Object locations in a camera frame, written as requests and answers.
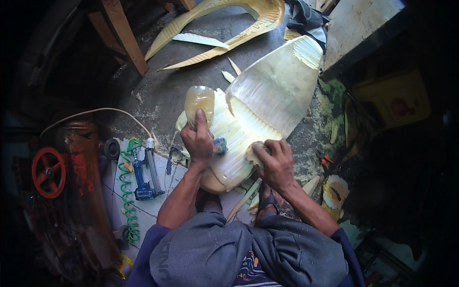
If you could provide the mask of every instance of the red valve wheel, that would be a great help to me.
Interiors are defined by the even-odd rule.
[[[57,197],[64,188],[65,175],[64,159],[57,150],[45,147],[37,153],[32,163],[32,179],[42,196]]]

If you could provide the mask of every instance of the green coiled hose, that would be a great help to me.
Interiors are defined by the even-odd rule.
[[[122,151],[120,152],[120,155],[123,157],[124,161],[126,163],[131,163],[131,160],[129,159],[128,156],[132,156],[132,151],[138,147],[141,147],[142,146],[142,143],[140,142],[140,140],[138,139],[130,139],[129,140],[129,144],[128,144],[128,148],[126,151]],[[130,243],[133,243],[134,241],[138,241],[140,239],[140,231],[137,229],[137,227],[139,227],[139,224],[137,222],[135,222],[135,220],[137,220],[137,216],[135,215],[131,215],[132,212],[135,211],[135,208],[133,207],[132,203],[134,202],[134,200],[129,200],[126,198],[127,195],[129,194],[132,194],[133,192],[132,191],[126,191],[124,189],[125,186],[131,184],[130,181],[126,181],[123,179],[123,176],[127,175],[127,174],[130,174],[131,172],[125,168],[125,165],[124,163],[120,163],[118,165],[118,168],[123,171],[122,174],[119,175],[119,180],[123,183],[121,185],[121,191],[123,192],[123,196],[121,197],[124,201],[124,210],[126,210],[126,212],[124,213],[124,215],[126,216],[127,218],[127,221],[126,221],[126,224],[128,225],[128,230],[129,230],[129,242]]]

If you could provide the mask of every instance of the grey sweatpants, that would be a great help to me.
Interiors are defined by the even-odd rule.
[[[233,221],[209,207],[170,231],[150,256],[158,286],[231,286],[249,250],[269,278],[290,286],[336,287],[347,275],[339,243],[315,228],[274,213],[258,227]]]

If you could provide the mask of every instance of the white cable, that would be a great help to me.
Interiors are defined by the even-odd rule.
[[[71,115],[71,116],[68,116],[66,118],[63,118],[57,122],[55,122],[54,124],[50,125],[49,127],[47,127],[46,129],[44,129],[41,134],[40,134],[40,137],[47,131],[49,130],[50,128],[52,127],[55,127],[56,125],[62,123],[62,122],[65,122],[66,120],[70,119],[70,118],[74,118],[74,117],[77,117],[77,116],[81,116],[81,115],[84,115],[84,114],[87,114],[87,113],[93,113],[93,112],[98,112],[98,111],[117,111],[117,112],[122,112],[122,113],[125,113],[127,114],[128,116],[130,116],[136,123],[138,123],[145,131],[146,133],[148,134],[148,137],[151,137],[151,133],[146,129],[146,127],[144,125],[142,125],[141,122],[139,122],[136,118],[134,118],[133,115],[131,115],[130,113],[128,113],[127,111],[123,111],[123,110],[120,110],[120,109],[116,109],[114,107],[101,107],[101,108],[98,108],[98,109],[95,109],[95,110],[90,110],[90,111],[86,111],[86,112],[81,112],[81,113],[76,113],[74,115]],[[153,133],[153,138],[155,139],[155,141],[157,141],[156,139],[156,136],[155,134]]]

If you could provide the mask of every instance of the forearm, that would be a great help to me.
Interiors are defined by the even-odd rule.
[[[158,212],[157,224],[174,229],[193,215],[196,195],[204,169],[191,165],[179,184],[166,198]]]
[[[339,229],[330,214],[307,195],[296,181],[281,192],[282,197],[292,205],[304,223],[327,236],[332,236]]]

